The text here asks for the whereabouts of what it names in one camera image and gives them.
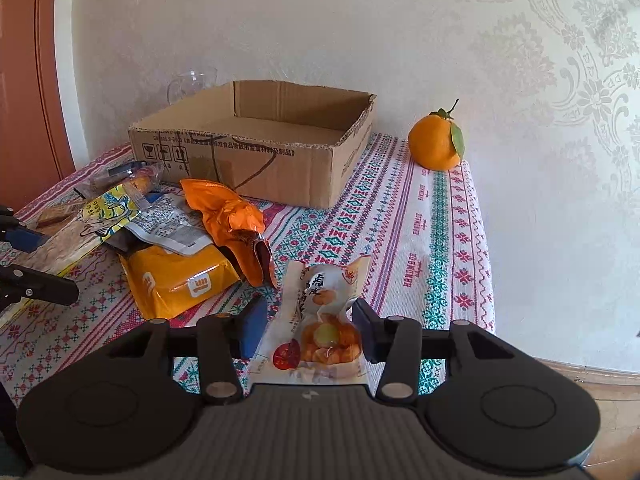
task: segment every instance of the door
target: door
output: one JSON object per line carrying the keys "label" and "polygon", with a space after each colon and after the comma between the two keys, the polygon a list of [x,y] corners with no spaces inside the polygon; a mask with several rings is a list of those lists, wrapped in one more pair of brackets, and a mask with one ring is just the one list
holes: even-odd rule
{"label": "door", "polygon": [[73,173],[60,107],[54,0],[0,0],[0,203],[18,210]]}

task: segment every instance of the cardboard box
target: cardboard box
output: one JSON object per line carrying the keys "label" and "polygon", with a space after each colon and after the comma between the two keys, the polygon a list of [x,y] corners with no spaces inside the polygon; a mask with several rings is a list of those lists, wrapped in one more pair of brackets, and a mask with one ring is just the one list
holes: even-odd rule
{"label": "cardboard box", "polygon": [[376,96],[283,81],[232,81],[129,127],[164,180],[222,182],[239,194],[314,208],[335,204],[367,145]]}

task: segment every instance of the crumpled orange wrapper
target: crumpled orange wrapper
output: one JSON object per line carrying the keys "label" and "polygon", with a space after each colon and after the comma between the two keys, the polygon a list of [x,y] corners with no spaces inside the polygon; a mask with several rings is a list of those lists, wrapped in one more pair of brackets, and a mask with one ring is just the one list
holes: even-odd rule
{"label": "crumpled orange wrapper", "polygon": [[262,237],[262,212],[224,184],[184,178],[189,207],[202,212],[205,229],[218,247],[228,247],[252,286],[276,287],[269,243]]}

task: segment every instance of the patterned tablecloth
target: patterned tablecloth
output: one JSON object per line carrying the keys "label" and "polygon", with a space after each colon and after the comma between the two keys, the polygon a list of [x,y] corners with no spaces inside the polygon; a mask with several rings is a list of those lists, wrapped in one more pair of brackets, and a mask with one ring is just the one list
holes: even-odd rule
{"label": "patterned tablecloth", "polygon": [[[78,198],[73,187],[101,168],[131,158],[129,146],[105,153],[43,193],[17,216],[34,219],[51,203]],[[340,200],[330,210],[255,201],[281,278],[287,260],[346,264],[371,254],[364,296],[381,316],[410,316],[443,329],[464,318],[494,331],[491,270],[469,166],[441,173],[414,164],[404,141],[373,135]],[[0,263],[16,251],[0,244]],[[14,402],[35,384],[143,322],[116,254],[102,245],[69,273],[80,288],[71,306],[33,302],[0,330],[0,378]],[[238,312],[256,289],[233,285],[171,320],[193,325],[213,312]],[[280,294],[259,289],[275,313]],[[236,362],[244,376],[247,363]],[[372,384],[382,368],[371,366]],[[175,361],[174,377],[197,391],[197,361]],[[422,362],[420,386],[430,391],[444,378],[441,361]]]}

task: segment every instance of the yellow package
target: yellow package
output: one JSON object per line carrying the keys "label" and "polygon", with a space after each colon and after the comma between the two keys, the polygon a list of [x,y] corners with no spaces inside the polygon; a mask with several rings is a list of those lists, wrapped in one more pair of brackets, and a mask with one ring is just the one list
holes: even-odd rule
{"label": "yellow package", "polygon": [[133,298],[145,319],[171,319],[240,280],[214,246],[181,256],[151,246],[120,257]]}

